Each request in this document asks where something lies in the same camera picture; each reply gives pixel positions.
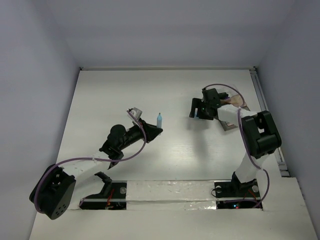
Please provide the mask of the light blue highlighter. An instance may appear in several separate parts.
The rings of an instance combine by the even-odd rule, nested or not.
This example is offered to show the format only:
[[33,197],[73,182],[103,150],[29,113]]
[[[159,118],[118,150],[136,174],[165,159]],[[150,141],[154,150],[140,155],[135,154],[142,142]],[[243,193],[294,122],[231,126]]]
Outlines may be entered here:
[[159,113],[156,119],[156,126],[158,128],[162,128],[162,121],[163,121],[162,115],[161,113]]

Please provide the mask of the blue highlighter cap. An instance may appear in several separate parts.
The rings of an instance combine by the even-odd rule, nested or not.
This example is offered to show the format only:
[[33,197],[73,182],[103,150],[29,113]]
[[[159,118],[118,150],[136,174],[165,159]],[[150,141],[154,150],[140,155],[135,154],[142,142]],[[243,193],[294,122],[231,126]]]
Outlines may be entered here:
[[197,118],[197,119],[199,118],[199,116],[198,116],[198,108],[195,108],[194,117]]

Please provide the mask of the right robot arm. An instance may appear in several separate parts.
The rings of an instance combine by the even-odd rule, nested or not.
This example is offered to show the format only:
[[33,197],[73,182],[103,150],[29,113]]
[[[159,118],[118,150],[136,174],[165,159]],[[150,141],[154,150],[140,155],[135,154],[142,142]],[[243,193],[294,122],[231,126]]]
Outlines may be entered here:
[[189,116],[202,120],[219,120],[239,128],[246,153],[238,169],[233,173],[236,179],[230,183],[230,190],[235,196],[242,196],[249,189],[257,172],[262,169],[266,158],[282,145],[282,139],[272,114],[267,111],[250,111],[241,94],[241,103],[236,97],[219,93],[215,88],[202,89],[202,98],[193,98]]

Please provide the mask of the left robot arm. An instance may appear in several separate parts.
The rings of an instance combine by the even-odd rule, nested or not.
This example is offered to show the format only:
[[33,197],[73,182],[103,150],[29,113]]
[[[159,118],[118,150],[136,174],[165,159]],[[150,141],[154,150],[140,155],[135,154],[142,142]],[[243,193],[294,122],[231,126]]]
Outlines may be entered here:
[[32,190],[29,200],[37,212],[47,215],[51,220],[59,218],[69,207],[76,185],[92,176],[102,178],[93,186],[97,196],[104,198],[110,194],[110,178],[103,173],[103,164],[110,169],[125,161],[123,150],[142,140],[150,143],[163,132],[163,129],[139,119],[129,129],[121,124],[114,125],[99,149],[107,159],[76,157],[52,164],[42,174]]

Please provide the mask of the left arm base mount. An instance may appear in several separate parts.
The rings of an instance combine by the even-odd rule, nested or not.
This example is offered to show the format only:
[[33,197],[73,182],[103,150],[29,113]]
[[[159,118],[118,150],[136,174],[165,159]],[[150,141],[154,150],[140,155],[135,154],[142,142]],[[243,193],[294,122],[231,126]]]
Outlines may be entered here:
[[126,210],[127,181],[113,181],[103,172],[97,172],[96,177],[103,182],[99,193],[86,196],[79,202],[82,210]]

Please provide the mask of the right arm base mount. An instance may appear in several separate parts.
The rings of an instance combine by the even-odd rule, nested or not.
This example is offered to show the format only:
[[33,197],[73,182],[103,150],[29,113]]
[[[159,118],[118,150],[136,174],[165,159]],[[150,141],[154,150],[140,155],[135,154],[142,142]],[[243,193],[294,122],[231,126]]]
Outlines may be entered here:
[[218,181],[210,194],[217,200],[218,209],[262,208],[261,195],[256,178],[249,182],[240,182],[234,172],[231,180]]

